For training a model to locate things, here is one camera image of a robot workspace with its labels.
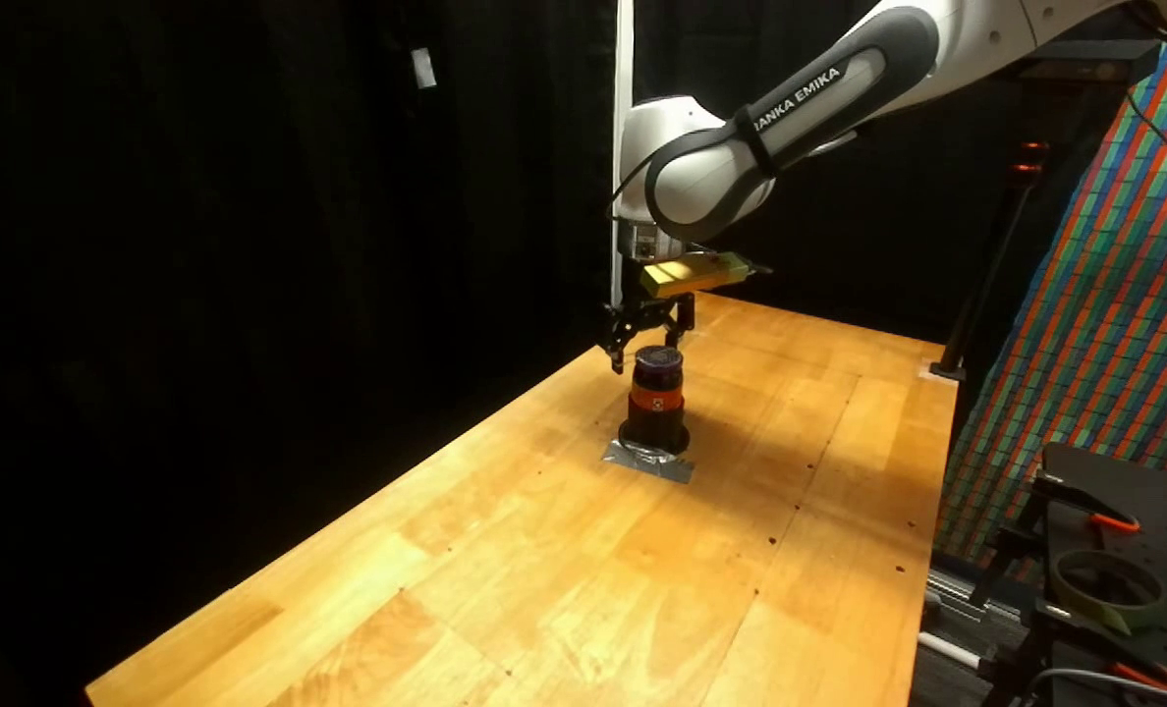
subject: wooden table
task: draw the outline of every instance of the wooden table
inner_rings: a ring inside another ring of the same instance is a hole
[[[909,704],[955,405],[935,352],[703,295],[686,483],[603,460],[629,378],[591,348],[86,696]]]

